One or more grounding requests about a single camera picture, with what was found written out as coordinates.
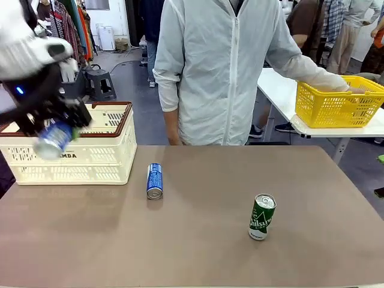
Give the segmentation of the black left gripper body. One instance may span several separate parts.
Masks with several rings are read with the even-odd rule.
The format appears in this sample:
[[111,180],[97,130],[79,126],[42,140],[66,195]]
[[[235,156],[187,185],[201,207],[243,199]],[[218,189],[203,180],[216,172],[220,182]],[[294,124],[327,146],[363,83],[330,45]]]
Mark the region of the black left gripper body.
[[16,100],[16,107],[1,114],[1,124],[16,123],[19,113],[38,114],[44,122],[58,119],[67,123],[68,105],[82,101],[66,99],[60,92],[61,70],[58,64],[49,64],[39,72],[17,80],[6,80],[2,84]]

